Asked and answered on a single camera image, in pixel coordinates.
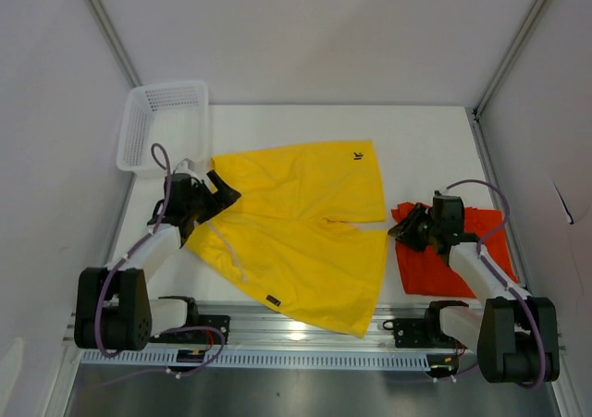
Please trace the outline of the orange shorts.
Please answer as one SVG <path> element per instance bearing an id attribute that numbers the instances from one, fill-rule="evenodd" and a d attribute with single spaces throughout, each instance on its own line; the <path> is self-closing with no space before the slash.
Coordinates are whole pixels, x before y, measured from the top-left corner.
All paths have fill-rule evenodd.
<path id="1" fill-rule="evenodd" d="M 465 230 L 482 237 L 502 221 L 499 210 L 464 208 Z M 486 241 L 489 255 L 501 267 L 505 274 L 518 283 L 519 278 L 514 273 L 508 251 L 506 235 L 503 230 L 496 232 Z M 401 283 L 407 294 L 469 298 L 475 294 L 431 248 L 424 251 L 414 251 L 398 241 L 395 242 L 395 252 L 401 274 Z"/>

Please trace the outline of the yellow shorts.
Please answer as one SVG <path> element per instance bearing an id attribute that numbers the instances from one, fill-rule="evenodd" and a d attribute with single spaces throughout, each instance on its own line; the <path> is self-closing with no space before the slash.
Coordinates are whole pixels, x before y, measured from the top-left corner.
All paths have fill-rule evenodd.
<path id="1" fill-rule="evenodd" d="M 240 194 L 186 248 L 264 306 L 364 337 L 387 258 L 374 144 L 326 141 L 215 156 Z"/>

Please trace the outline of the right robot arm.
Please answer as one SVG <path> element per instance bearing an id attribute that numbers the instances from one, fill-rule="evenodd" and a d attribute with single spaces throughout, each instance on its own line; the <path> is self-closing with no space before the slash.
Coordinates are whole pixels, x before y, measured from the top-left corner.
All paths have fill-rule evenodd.
<path id="1" fill-rule="evenodd" d="M 485 238 L 466 229 L 460 197 L 435 193 L 430 206 L 415 204 L 388 234 L 412 255 L 432 253 L 464 281 L 482 307 L 474 312 L 462 300 L 430 302 L 419 337 L 407 335 L 408 345 L 467 348 L 490 383 L 535 388 L 559 378 L 553 302 L 512 281 L 491 256 Z"/>

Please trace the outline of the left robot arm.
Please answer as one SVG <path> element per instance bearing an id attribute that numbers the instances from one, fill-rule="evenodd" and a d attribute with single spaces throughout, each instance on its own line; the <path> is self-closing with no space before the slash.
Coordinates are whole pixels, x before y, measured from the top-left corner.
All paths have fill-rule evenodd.
<path id="1" fill-rule="evenodd" d="M 195 228 L 209 224 L 241 193 L 214 170 L 206 179 L 189 171 L 174 172 L 166 176 L 163 190 L 140 239 L 116 262 L 80 273 L 73 331 L 78 347 L 113 357 L 121 351 L 143 350 L 162 335 L 182 343 L 207 338 L 194 299 L 176 295 L 153 299 L 148 282 Z"/>

